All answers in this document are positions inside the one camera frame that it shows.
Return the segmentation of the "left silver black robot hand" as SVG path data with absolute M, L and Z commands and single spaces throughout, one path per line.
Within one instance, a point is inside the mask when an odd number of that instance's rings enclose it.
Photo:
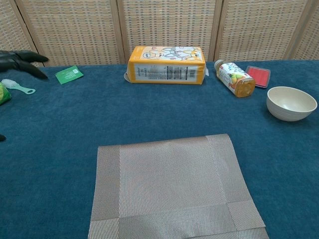
M 17 70 L 27 72 L 38 79 L 47 80 L 48 77 L 32 65 L 33 62 L 43 63 L 47 61 L 49 61 L 49 59 L 46 56 L 29 50 L 0 50 L 0 73 L 8 70 Z

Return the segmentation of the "beige woven placemat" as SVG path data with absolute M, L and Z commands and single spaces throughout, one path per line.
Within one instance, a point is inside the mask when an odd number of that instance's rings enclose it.
M 269 239 L 226 134 L 100 146 L 88 239 Z

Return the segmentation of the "white round bowl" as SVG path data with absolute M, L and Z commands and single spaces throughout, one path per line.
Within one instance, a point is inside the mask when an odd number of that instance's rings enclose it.
M 283 121 L 299 121 L 317 109 L 317 101 L 310 94 L 292 87 L 273 87 L 267 92 L 267 109 Z

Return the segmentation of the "mint green small brush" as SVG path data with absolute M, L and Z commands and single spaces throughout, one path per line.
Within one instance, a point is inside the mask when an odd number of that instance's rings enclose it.
M 23 87 L 20 84 L 18 84 L 16 81 L 13 81 L 11 79 L 3 79 L 1 80 L 1 83 L 3 83 L 8 89 L 19 90 L 24 92 L 27 95 L 34 94 L 36 91 L 35 89 Z

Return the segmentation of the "green yellow tissue pack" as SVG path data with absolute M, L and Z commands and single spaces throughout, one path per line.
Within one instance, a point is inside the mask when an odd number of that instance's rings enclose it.
M 0 82 L 0 105 L 11 100 L 11 94 L 3 83 Z

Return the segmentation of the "green square sachet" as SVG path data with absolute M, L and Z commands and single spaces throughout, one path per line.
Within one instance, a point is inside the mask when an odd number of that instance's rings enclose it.
M 66 68 L 60 72 L 57 72 L 55 74 L 58 82 L 63 85 L 68 82 L 74 81 L 78 78 L 83 77 L 83 73 L 79 71 L 78 67 L 76 65 Z

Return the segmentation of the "woven bamboo folding screen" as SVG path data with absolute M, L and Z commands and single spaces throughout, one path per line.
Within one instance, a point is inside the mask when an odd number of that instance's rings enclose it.
M 0 50 L 50 66 L 124 64 L 196 46 L 206 61 L 319 60 L 319 0 L 0 0 Z

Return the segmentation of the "dark blue table cloth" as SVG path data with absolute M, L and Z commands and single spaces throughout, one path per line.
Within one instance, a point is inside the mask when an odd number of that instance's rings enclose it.
M 87 239 L 100 145 L 226 133 L 272 239 L 319 239 L 319 60 L 259 61 L 269 88 L 313 96 L 317 109 L 297 122 L 267 110 L 267 90 L 235 97 L 216 77 L 201 85 L 131 84 L 126 65 L 86 65 L 60 84 L 7 71 L 34 88 L 0 106 L 0 239 Z

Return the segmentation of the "orange corgi print tissue pack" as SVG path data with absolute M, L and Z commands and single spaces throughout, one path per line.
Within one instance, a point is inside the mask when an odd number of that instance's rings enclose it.
M 137 46 L 127 65 L 130 83 L 201 85 L 209 76 L 203 52 L 190 46 Z

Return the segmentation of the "juice bottle with fruit label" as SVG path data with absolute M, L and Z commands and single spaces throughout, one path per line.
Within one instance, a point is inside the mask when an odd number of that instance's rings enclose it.
M 214 63 L 217 78 L 238 98 L 252 95 L 255 80 L 233 62 L 217 60 Z

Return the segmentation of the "red pad in clear case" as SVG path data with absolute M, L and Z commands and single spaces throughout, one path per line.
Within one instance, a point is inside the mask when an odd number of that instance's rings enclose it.
M 269 69 L 247 66 L 246 73 L 255 80 L 256 87 L 267 88 L 271 75 L 271 71 Z

